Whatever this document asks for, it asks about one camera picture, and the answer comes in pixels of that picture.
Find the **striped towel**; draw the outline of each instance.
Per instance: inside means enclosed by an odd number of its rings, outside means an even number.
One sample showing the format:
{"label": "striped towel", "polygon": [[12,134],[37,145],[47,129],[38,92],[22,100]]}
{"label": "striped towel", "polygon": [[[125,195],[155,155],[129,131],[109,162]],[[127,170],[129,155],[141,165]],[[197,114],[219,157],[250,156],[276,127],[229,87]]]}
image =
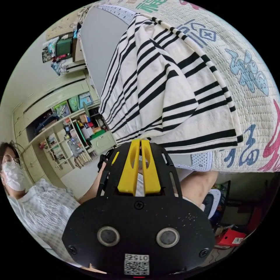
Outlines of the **striped towel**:
{"label": "striped towel", "polygon": [[243,145],[225,82],[184,33],[136,14],[113,54],[99,113],[117,144],[148,138],[169,153]]}

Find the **face mask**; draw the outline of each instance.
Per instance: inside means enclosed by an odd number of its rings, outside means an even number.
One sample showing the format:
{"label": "face mask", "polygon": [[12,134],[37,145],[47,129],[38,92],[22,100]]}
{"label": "face mask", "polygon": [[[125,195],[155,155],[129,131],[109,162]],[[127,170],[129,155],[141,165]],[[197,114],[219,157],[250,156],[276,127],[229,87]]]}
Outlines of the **face mask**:
{"label": "face mask", "polygon": [[16,191],[25,190],[24,187],[24,173],[20,166],[15,162],[4,163],[2,165],[3,172],[6,176],[6,184]]}

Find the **red chinese character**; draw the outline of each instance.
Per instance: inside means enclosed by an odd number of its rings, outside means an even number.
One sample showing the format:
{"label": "red chinese character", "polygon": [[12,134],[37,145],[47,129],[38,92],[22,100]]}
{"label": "red chinese character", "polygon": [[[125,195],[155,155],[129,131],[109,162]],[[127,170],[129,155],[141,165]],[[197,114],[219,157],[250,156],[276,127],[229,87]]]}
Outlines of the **red chinese character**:
{"label": "red chinese character", "polygon": [[190,2],[187,2],[185,0],[179,0],[179,2],[180,2],[181,5],[190,4],[195,10],[199,10],[199,9],[205,10],[204,8],[201,8],[201,7],[199,7],[199,6],[195,5],[195,4],[192,4]]}
{"label": "red chinese character", "polygon": [[276,128],[274,131],[274,134],[271,138],[271,140],[268,142],[268,144],[266,145],[262,156],[264,158],[267,157],[271,157],[270,161],[263,167],[261,167],[260,169],[258,169],[258,171],[263,171],[263,172],[268,172],[272,169],[273,172],[277,172],[280,171],[280,154],[279,154],[279,147],[280,147],[280,108],[276,102],[276,100],[274,100],[274,105],[276,108],[276,112],[277,112],[277,124],[276,124]]}

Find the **red box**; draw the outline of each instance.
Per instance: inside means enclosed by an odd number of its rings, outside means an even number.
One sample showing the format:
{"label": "red box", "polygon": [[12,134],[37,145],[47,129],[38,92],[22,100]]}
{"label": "red box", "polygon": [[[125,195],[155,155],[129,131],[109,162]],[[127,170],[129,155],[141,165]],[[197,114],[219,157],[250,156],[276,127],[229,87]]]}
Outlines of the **red box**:
{"label": "red box", "polygon": [[241,233],[232,229],[226,230],[224,233],[216,237],[215,244],[219,246],[239,246],[246,237],[245,233]]}

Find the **qr code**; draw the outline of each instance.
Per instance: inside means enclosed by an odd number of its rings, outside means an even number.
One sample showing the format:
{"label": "qr code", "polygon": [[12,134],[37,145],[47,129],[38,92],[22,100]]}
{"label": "qr code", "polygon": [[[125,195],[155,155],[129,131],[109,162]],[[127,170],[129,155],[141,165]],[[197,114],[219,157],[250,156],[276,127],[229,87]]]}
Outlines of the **qr code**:
{"label": "qr code", "polygon": [[127,275],[149,275],[149,261],[143,260],[145,255],[128,255],[125,256],[124,272]]}
{"label": "qr code", "polygon": [[240,244],[241,243],[241,241],[243,240],[243,238],[238,238],[238,237],[236,237],[234,240],[233,240],[233,244]]}

